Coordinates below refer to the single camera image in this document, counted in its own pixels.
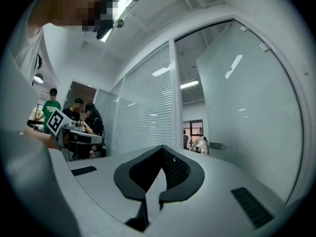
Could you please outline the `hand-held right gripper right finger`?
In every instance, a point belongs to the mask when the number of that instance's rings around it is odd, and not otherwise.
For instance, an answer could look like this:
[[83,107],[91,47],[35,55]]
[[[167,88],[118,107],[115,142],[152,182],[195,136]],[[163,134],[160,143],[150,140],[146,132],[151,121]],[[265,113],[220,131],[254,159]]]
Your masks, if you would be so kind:
[[[146,228],[151,237],[268,237],[285,224],[302,199],[285,204],[271,189],[237,166],[184,149],[173,150],[196,161],[205,178],[200,189],[183,202],[167,203]],[[246,188],[273,216],[255,228],[232,190]]]

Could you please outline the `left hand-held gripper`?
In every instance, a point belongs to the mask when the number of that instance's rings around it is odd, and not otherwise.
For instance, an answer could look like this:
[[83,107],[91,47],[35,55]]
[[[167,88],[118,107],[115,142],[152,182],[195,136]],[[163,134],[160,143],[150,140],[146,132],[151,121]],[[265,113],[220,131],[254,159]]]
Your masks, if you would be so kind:
[[72,152],[70,159],[89,159],[92,145],[102,143],[101,136],[85,133],[84,126],[58,109],[52,113],[46,125],[55,136],[58,147]]

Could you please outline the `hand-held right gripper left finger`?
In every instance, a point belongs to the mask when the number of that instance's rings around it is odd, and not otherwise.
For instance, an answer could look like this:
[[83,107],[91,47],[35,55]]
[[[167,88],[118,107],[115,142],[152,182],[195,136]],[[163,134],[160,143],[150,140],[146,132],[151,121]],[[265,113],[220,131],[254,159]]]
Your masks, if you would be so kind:
[[126,154],[65,161],[61,151],[50,149],[55,176],[81,234],[136,234],[125,222],[134,218],[141,203],[127,199],[114,182],[118,166],[151,148]]

